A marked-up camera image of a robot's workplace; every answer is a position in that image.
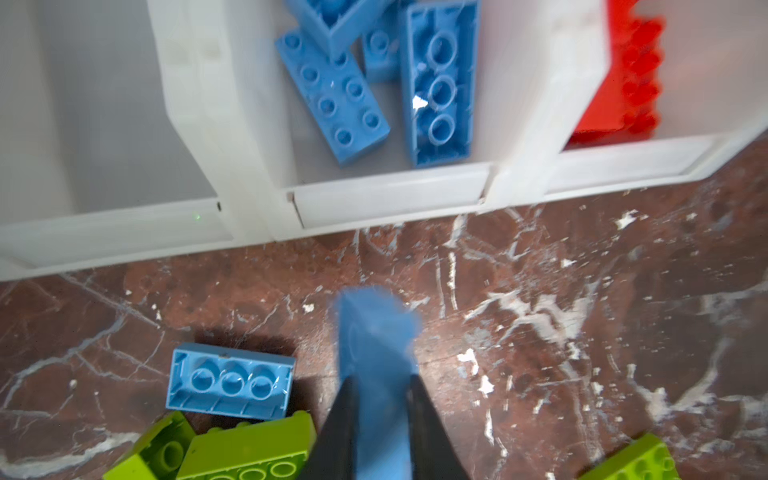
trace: marble floor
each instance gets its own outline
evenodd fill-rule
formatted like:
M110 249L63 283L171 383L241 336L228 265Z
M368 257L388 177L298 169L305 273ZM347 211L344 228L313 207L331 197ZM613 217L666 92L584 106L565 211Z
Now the marble floor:
M0 284L0 478L100 478L185 341L295 356L291 408L322 425L359 285L421 314L474 479L578 477L648 431L684 479L768 478L766 162L763 135L698 184Z

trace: blue lego brick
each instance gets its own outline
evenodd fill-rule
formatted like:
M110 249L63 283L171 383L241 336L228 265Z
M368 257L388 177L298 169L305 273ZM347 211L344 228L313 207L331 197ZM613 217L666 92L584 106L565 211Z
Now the blue lego brick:
M366 65L368 82L383 83L400 78L398 12L411 2L412 0L397 0L362 36L362 60Z
M341 166L387 138L389 124L352 54L330 61L298 29L279 38L276 46Z
M245 419L282 419L295 364L287 356L184 343L174 350L165 406Z
M329 57L349 50L394 0L285 0L301 28Z
M416 3L400 12L406 143L416 167L471 154L479 22L477 1Z
M339 376L359 384L359 480L409 480L406 392L419 369L412 342L421 321L391 293L346 290L339 297Z

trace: white storage bin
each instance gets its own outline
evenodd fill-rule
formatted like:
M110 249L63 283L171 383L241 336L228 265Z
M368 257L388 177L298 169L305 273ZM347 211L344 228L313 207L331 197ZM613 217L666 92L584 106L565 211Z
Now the white storage bin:
M768 127L768 4L664 15L652 141L563 151L600 86L604 0L483 0L472 157L340 168L274 48L281 0L0 3L0 280L696 180Z
M259 205L277 239L483 208L497 172L524 184L527 162L562 149L608 63L602 0L484 0L472 157L413 170L399 85L378 84L392 133L340 168L274 48L296 27L280 0L148 1L171 121L214 188Z
M0 280L232 242L145 2L3 0L0 65Z

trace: lime green lego brick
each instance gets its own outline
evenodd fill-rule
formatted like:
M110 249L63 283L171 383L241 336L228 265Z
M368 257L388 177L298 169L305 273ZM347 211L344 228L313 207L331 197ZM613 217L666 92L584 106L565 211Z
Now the lime green lego brick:
M291 480L298 476L315 443L307 412L234 429L211 429L192 441L177 480Z
M648 433L579 480L680 480L680 476L667 446Z
M181 412L166 415L104 474L104 480L174 480L194 436Z

